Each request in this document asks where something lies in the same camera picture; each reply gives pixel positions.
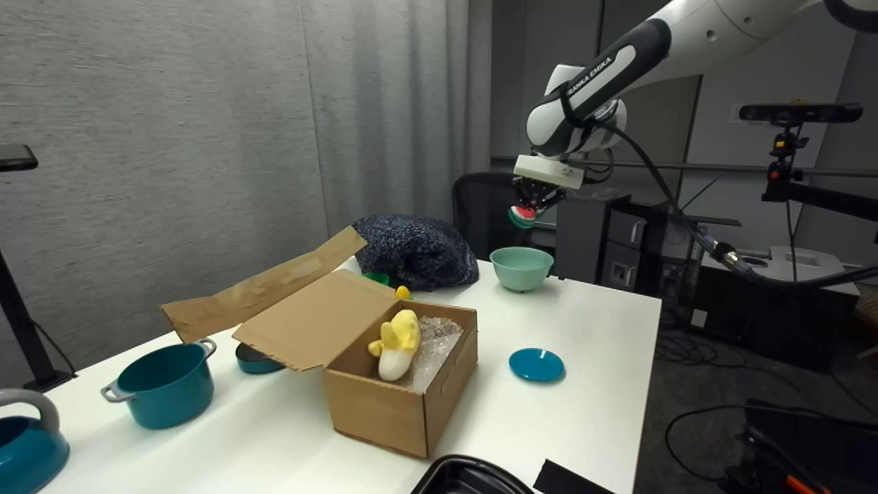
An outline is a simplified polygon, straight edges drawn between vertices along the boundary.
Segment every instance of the white table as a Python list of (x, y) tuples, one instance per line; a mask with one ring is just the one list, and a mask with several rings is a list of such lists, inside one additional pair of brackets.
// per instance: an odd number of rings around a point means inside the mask
[[(438, 451), (479, 456), (533, 486), (546, 458), (611, 487), (631, 490), (659, 333), (659, 298), (574, 279), (538, 294), (506, 294), (489, 263), (479, 283), (416, 294), (421, 302), (478, 306), (478, 371)], [(246, 376), (229, 331), (209, 360), (214, 403), (196, 420), (143, 430), (129, 408), (98, 395), (129, 361), (179, 342), (169, 331), (50, 392), (70, 440), (65, 468), (46, 490), (412, 490), (427, 461), (406, 458), (332, 430), (321, 372)], [(517, 380), (515, 347), (556, 351), (567, 376)]]

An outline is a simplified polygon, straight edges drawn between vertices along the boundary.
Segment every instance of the cardboard box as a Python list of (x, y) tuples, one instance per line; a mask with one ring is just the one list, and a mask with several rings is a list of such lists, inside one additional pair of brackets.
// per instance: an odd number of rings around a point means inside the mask
[[(335, 430), (431, 458), (478, 364), (478, 313), (464, 306), (398, 302), (394, 290), (353, 270), (335, 270), (365, 242), (346, 226), (314, 251), (280, 263), (217, 295), (162, 305), (181, 339), (240, 324), (233, 336), (294, 371), (325, 371)], [(368, 342), (380, 320), (412, 306), (452, 317), (464, 333), (424, 392), (375, 377)]]

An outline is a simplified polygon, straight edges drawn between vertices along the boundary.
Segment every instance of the gray floor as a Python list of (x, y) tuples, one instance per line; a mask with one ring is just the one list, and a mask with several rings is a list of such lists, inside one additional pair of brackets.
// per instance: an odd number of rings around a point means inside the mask
[[(664, 443), (666, 421), (683, 412), (760, 398), (785, 405), (818, 408), (833, 417), (878, 421), (878, 353), (871, 353), (869, 360), (856, 360), (859, 351), (869, 347), (871, 342), (874, 339), (869, 339), (865, 328), (845, 331), (832, 372), (815, 372), (748, 353), (741, 344), (723, 344), (714, 336), (661, 331), (638, 451), (637, 490), (720, 490), (718, 486), (683, 472)], [(697, 347), (703, 353), (714, 351), (714, 361), (731, 364), (720, 366), (708, 361), (678, 361), (681, 347)], [(726, 465), (741, 461), (741, 446), (736, 439), (741, 428), (741, 408), (686, 417), (672, 428), (672, 446), (681, 461), (688, 464), (688, 468), (716, 476)]]

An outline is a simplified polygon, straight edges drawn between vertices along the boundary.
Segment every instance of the crumpled fabric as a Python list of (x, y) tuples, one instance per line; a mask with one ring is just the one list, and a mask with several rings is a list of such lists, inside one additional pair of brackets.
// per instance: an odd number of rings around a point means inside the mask
[(368, 242), (360, 269), (386, 274), (390, 285), (412, 290), (456, 288), (478, 279), (478, 259), (464, 235), (431, 217), (375, 214), (353, 221)]

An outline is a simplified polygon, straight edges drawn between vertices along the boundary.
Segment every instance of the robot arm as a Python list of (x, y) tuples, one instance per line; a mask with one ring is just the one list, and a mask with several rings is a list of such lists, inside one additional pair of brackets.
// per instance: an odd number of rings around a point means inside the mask
[[(672, 0), (600, 51), (596, 62), (553, 67), (546, 97), (527, 118), (527, 137), (539, 156), (515, 162), (523, 207), (512, 207), (512, 217), (527, 221), (553, 204), (563, 188), (581, 187), (581, 169), (563, 159), (616, 143), (607, 126), (624, 126), (624, 104), (615, 95), (637, 84), (699, 73), (768, 41), (812, 6), (818, 0)], [(878, 30), (878, 0), (825, 0), (825, 7), (856, 30)]]

